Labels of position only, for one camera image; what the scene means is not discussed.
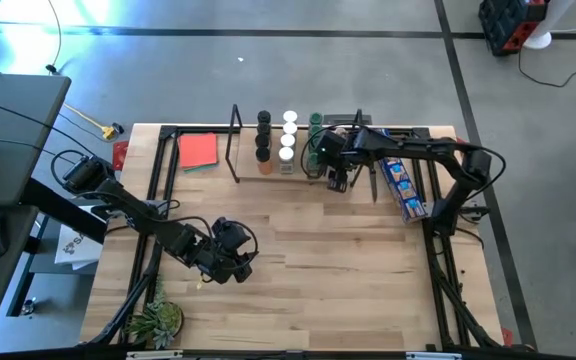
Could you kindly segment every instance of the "black desk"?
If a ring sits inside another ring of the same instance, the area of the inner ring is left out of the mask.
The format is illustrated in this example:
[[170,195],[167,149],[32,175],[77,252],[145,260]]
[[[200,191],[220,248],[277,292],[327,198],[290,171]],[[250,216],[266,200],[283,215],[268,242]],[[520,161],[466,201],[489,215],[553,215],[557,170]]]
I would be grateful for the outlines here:
[[[63,76],[0,74],[0,106],[52,126],[70,82]],[[0,109],[0,139],[43,148],[50,131],[46,126]],[[66,137],[63,142],[67,146],[64,148],[77,148]],[[103,241],[105,224],[30,177],[39,154],[39,150],[30,146],[0,142],[0,206],[20,203],[36,206],[61,223]]]
[[[61,76],[0,74],[0,106],[53,125],[70,82]],[[43,148],[50,131],[0,109],[0,139]],[[77,147],[66,137],[63,142],[64,149]],[[0,142],[0,212],[14,234],[7,253],[0,258],[0,303],[38,211],[92,239],[103,241],[106,230],[105,223],[31,178],[39,155],[33,147]]]

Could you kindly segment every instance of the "succulent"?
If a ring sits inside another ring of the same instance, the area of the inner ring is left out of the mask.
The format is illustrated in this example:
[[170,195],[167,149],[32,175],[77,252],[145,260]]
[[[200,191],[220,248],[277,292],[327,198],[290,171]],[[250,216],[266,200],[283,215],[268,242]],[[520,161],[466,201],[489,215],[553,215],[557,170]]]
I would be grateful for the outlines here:
[[146,305],[143,313],[130,317],[127,332],[136,336],[136,343],[151,341],[155,349],[163,349],[172,343],[183,319],[181,308],[166,301],[161,277],[157,277],[153,302]]

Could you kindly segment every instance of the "gray floor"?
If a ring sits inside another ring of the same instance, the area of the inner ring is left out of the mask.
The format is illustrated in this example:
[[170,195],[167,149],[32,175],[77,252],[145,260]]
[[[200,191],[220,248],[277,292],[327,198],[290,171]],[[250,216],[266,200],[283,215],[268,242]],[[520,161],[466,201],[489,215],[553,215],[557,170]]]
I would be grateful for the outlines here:
[[[440,31],[432,0],[53,2],[62,25]],[[453,31],[479,31],[479,1],[444,3]],[[52,25],[47,3],[0,5],[0,71],[44,73],[57,37],[1,24],[7,22]],[[576,3],[559,27],[576,28]],[[576,78],[564,89],[546,88],[518,73],[516,57],[493,58],[483,41],[455,40],[455,47],[482,142],[509,162],[495,190],[539,348],[576,355]],[[523,63],[535,77],[561,82],[576,70],[576,40],[525,51]],[[362,107],[378,124],[453,125],[468,137],[441,39],[66,35],[58,67],[73,79],[69,104],[127,129],[138,122],[223,123],[237,103],[249,121],[262,108],[307,114]],[[61,119],[57,126],[111,157],[109,144]],[[48,149],[68,146],[58,136]],[[34,176],[57,188],[49,160],[42,157]],[[502,325],[515,329],[487,221],[480,231]],[[33,295],[52,291],[63,305],[33,319],[0,318],[0,351],[76,343],[89,286],[38,281]]]

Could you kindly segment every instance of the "wooden tabletop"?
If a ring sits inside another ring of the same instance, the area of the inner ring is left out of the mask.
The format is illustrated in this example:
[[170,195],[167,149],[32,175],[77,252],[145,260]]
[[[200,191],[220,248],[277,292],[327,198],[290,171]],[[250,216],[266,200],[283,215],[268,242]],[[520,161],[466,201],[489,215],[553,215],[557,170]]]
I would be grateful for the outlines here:
[[[133,127],[121,182],[138,198],[146,197],[160,126]],[[446,126],[430,127],[430,132],[433,137],[455,136]],[[240,149],[238,140],[235,136],[234,154]],[[181,207],[171,217],[241,221],[256,233],[260,255],[245,283],[232,279],[200,289],[197,269],[163,255],[163,284],[186,315],[174,348],[422,350],[426,344],[440,344],[421,226],[402,222],[382,176],[377,177],[375,204],[367,171],[345,194],[328,191],[324,184],[237,184],[224,160],[225,144],[226,136],[219,135],[218,167],[192,174],[177,171],[172,198]],[[169,144],[164,157],[158,199],[171,148]],[[453,180],[441,166],[438,175],[445,196]],[[459,226],[476,232],[466,223]],[[82,341],[97,335],[125,300],[136,243],[137,234],[129,229],[106,238]],[[489,335],[502,342],[481,245],[457,233],[452,246],[464,301]],[[454,312],[446,303],[457,341]]]

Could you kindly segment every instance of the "red book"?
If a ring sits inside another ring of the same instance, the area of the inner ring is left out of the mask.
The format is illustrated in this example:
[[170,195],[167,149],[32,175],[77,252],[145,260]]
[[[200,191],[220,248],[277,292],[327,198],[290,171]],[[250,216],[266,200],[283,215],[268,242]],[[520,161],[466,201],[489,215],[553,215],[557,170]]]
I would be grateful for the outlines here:
[[187,134],[179,137],[179,166],[192,169],[217,163],[217,135]]

